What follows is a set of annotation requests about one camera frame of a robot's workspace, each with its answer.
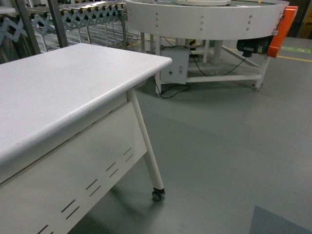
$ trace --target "yellow floor line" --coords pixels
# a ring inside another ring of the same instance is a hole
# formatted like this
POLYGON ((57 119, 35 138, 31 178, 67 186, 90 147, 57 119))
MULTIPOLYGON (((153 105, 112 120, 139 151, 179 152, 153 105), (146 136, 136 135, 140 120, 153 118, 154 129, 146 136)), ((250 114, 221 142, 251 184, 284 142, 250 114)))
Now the yellow floor line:
MULTIPOLYGON (((238 50, 236 50, 234 48, 229 48, 229 50, 238 51, 238 50)), ((280 55, 278 55, 277 57, 281 58, 281 59, 292 59, 292 60, 298 60, 298 61, 303 61, 303 62, 312 62, 312 60, 309 60, 309 59, 293 58, 293 57, 286 57, 286 56, 280 56, 280 55)))
POLYGON ((128 45, 127 47, 130 47, 130 46, 136 46, 136 45, 140 45, 141 44, 141 42, 137 42, 137 43, 134 43, 134 44, 130 44, 130 45, 128 45))
POLYGON ((277 56, 277 57, 282 58, 282 59, 292 59, 292 60, 298 60, 298 61, 304 61, 304 62, 312 62, 312 60, 309 60, 309 59, 292 58, 292 57, 286 57, 286 56, 277 56))

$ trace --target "gray floor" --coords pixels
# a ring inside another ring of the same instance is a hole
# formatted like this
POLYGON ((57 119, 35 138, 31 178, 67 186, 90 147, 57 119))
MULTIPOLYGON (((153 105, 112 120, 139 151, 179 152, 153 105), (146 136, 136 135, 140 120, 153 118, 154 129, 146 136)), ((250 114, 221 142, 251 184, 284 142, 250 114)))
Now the gray floor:
POLYGON ((140 160, 70 233, 259 234, 255 208, 311 233, 312 54, 280 55, 310 62, 272 59, 259 92, 250 81, 193 83, 162 99, 148 80, 137 96, 166 198, 152 202, 140 160))

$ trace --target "steel leg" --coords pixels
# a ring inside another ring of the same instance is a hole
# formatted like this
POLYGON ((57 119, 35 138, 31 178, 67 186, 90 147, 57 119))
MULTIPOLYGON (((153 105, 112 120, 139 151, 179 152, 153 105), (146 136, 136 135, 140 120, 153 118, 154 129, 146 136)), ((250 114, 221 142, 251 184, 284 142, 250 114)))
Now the steel leg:
POLYGON ((208 52, 209 52, 209 40, 205 40, 205 49, 204 49, 203 63, 207 63, 208 52))
POLYGON ((213 64, 219 63, 220 55, 221 55, 221 49, 222 49, 222 43, 223 43, 222 40, 216 40, 215 41, 213 64))
POLYGON ((147 153, 144 155, 144 160, 148 169, 148 172, 150 174, 152 183, 153 183, 153 187, 154 187, 154 192, 153 192, 153 197, 156 200, 161 200, 163 198, 163 196, 165 195, 165 191, 164 191, 164 185, 160 176, 160 172, 157 166, 157 162, 155 159, 155 155, 152 149, 152 145, 150 142, 150 139, 148 137, 147 134, 147 130, 146 130, 146 126, 144 123, 144 119, 140 110, 140 106, 138 104, 138 100, 137 100, 137 96, 136 96, 136 92, 134 89, 131 89, 129 91, 127 91, 127 99, 128 101, 131 101, 133 104, 133 107, 135 109, 136 112, 136 117, 144 138, 144 142, 147 148, 147 153))
POLYGON ((107 23, 105 23, 105 35, 106 35, 107 46, 109 46, 108 32, 107 32, 107 23))
POLYGON ((51 12, 52 19, 53 19, 53 24, 55 26, 55 32, 58 37, 59 46, 60 48, 66 47, 68 46, 68 41, 67 41, 63 21, 62 21, 62 16, 59 10, 58 1, 48 0, 48 4, 49 4, 49 9, 51 12))
POLYGON ((79 37, 79 42, 82 43, 80 28, 78 28, 78 37, 79 37))
POLYGON ((89 27, 88 26, 86 26, 86 30, 87 30, 88 42, 89 42, 89 44, 91 44, 91 36, 90 36, 90 31, 89 31, 89 27))
POLYGON ((141 52, 145 53, 145 34, 141 32, 141 52))
POLYGON ((154 35, 153 34, 150 34, 150 50, 151 51, 154 51, 154 35))
POLYGON ((45 39, 44 39, 43 35, 40 35, 40 37, 41 37, 41 40, 42 40, 44 51, 48 52, 47 44, 45 43, 45 39))
MULTIPOLYGON (((161 36, 156 35, 155 36, 155 54, 156 55, 161 55, 160 54, 160 41, 161 41, 161 36)), ((156 82, 156 94, 160 95, 161 94, 161 82, 160 82, 160 72, 157 72, 155 75, 155 82, 156 82)))
POLYGON ((121 27, 122 27, 122 36, 123 36, 123 49, 127 50, 127 30, 126 30, 126 19, 125 19, 125 10, 121 10, 121 27))
POLYGON ((260 75, 261 75, 261 79, 259 79, 257 81, 257 83, 255 84, 255 89, 258 91, 260 89, 260 86, 264 80, 264 76, 265 76, 265 73, 268 69, 268 65, 269 65, 269 62, 271 60, 271 57, 269 56, 266 56, 264 55, 264 58, 263 58, 263 61, 262 61, 262 66, 260 68, 260 75))
POLYGON ((190 39, 185 39, 184 46, 185 47, 189 47, 190 46, 190 39))

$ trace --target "black cable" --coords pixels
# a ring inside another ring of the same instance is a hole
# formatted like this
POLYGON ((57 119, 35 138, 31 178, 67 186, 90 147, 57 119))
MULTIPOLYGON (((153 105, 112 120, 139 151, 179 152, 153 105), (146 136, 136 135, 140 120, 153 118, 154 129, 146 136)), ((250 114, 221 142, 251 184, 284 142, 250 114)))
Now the black cable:
POLYGON ((235 68, 233 68, 232 70, 230 70, 228 73, 224 74, 223 76, 226 76, 228 75, 229 73, 231 73, 232 71, 234 71, 239 65, 241 65, 245 60, 246 60, 247 57, 245 57, 235 68))
POLYGON ((165 38, 165 40, 169 43, 169 45, 171 45, 171 48, 174 48, 174 45, 172 45, 166 38, 165 38))
POLYGON ((194 62, 195 62, 195 64, 196 64, 198 70, 201 72, 201 74, 203 74, 204 76, 208 77, 208 75, 206 75, 206 74, 199 68, 199 65, 197 64, 195 58, 194 58, 193 56, 192 56, 192 58, 193 58, 193 60, 194 60, 194 62))
POLYGON ((117 38, 116 38, 116 35, 115 35, 115 30, 114 30, 114 22, 112 22, 112 28, 113 28, 113 34, 114 34, 114 38, 115 38, 115 41, 116 41, 116 44, 118 47, 122 48, 122 45, 119 45, 119 42, 117 42, 117 38))
POLYGON ((160 92, 159 87, 158 87, 158 85, 157 85, 157 83, 156 83, 156 80, 155 80, 155 76, 156 76, 156 75, 154 75, 154 77, 153 77, 154 83, 155 83, 155 85, 156 85, 156 88, 157 88, 157 90, 158 90, 159 95, 160 95, 163 99, 172 98, 172 97, 174 97, 175 95, 177 95, 177 94, 179 94, 179 93, 183 93, 183 92, 185 92, 185 91, 188 91, 188 90, 191 88, 190 85, 176 84, 176 85, 173 85, 173 86, 171 86, 170 88, 166 89, 165 91, 160 92), (182 91, 179 91, 179 92, 176 92, 175 94, 173 94, 173 95, 171 95, 171 96, 169 96, 169 97, 164 97, 164 96, 163 96, 163 94, 165 94, 165 92, 171 90, 171 89, 174 88, 174 87, 186 87, 186 89, 184 89, 184 90, 182 90, 182 91))

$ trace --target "white metal frame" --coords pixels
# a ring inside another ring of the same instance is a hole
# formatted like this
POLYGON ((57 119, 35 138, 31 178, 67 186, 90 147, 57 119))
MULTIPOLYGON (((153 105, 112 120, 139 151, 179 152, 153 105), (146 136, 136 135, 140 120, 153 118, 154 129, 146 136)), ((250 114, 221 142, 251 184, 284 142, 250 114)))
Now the white metal frame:
MULTIPOLYGON (((145 53, 145 34, 141 32, 141 51, 145 53)), ((161 36, 154 36, 155 38, 155 53, 156 55, 161 56, 161 36)), ((186 45, 187 40, 186 39, 176 39, 175 40, 175 45, 186 45)), ((242 57, 239 53, 236 53, 226 46, 223 45, 223 41, 217 40, 215 41, 215 46, 214 48, 209 48, 209 40, 206 40, 205 47, 203 51, 192 51, 192 54, 203 54, 203 62, 202 65, 200 66, 201 70, 207 71, 207 70, 215 70, 215 71, 221 71, 221 64, 220 64, 220 55, 221 55, 221 50, 224 50, 225 52, 229 53, 230 55, 236 57, 237 59, 243 61, 246 65, 250 66, 251 68, 254 69, 254 72, 252 74, 245 74, 242 72, 241 74, 237 75, 214 75, 214 76, 196 76, 196 77, 191 77, 188 76, 186 79, 187 83, 194 83, 194 82, 212 82, 212 81, 230 81, 230 80, 255 80, 256 83, 254 84, 255 90, 259 90, 260 86, 264 80, 265 73, 267 71, 269 62, 270 62, 270 57, 267 55, 262 55, 263 59, 261 64, 256 64, 255 62, 242 57), (212 53, 213 54, 213 59, 209 62, 208 61, 208 54, 212 53)), ((197 67, 191 67, 189 66, 189 71, 192 70, 198 70, 197 67)), ((168 84, 167 82, 162 82, 161 81, 161 72, 157 72, 155 75, 155 81, 156 81, 156 94, 159 95, 162 91, 162 84, 168 84)))

